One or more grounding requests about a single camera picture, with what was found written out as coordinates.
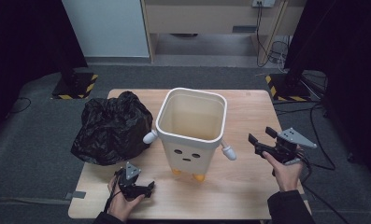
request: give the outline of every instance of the human hand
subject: human hand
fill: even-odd
[[[108,189],[109,192],[112,191],[113,185],[115,184],[115,176],[112,177],[112,179],[109,181]],[[133,211],[133,209],[141,203],[141,201],[145,198],[144,194],[139,195],[132,201],[127,201],[123,194],[121,193],[121,190],[117,184],[115,187],[115,191],[113,192],[113,195],[116,195],[113,197],[111,204],[107,210],[107,212],[118,218],[122,222],[126,222],[127,218],[130,216],[130,213]]]
[[[297,189],[303,163],[299,161],[292,165],[284,165],[266,151],[263,152],[263,155],[275,170],[275,178],[278,181],[280,192]]]

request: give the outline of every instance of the orange foot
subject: orange foot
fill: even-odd
[[[177,170],[177,169],[171,169],[171,172],[173,172],[173,174],[175,174],[175,175],[180,175],[181,174],[181,171]]]
[[[193,174],[193,178],[195,178],[199,182],[203,182],[203,181],[205,181],[206,176],[205,175],[196,175],[196,174]]]

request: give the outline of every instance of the white wall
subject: white wall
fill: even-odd
[[[139,0],[63,0],[85,57],[149,58]]]

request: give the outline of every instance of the crumpled black bag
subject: crumpled black bag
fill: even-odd
[[[150,132],[152,114],[131,91],[122,92],[118,98],[90,100],[81,119],[71,153],[82,161],[112,165],[150,147],[142,139]]]

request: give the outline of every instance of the yellow and black hazard tape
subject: yellow and black hazard tape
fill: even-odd
[[[272,98],[274,100],[280,101],[311,101],[310,97],[305,96],[279,96],[278,92],[276,91],[276,87],[273,85],[272,78],[270,76],[266,76],[267,86],[269,87],[270,93],[272,93]]]
[[[62,99],[62,100],[85,99],[85,98],[87,98],[90,95],[90,92],[92,91],[92,89],[94,87],[94,83],[97,80],[97,78],[98,78],[98,75],[93,75],[92,76],[92,79],[90,80],[90,83],[89,83],[86,91],[84,92],[84,94],[80,94],[80,95],[71,95],[71,94],[67,94],[67,95],[54,95],[51,98],[52,99]]]

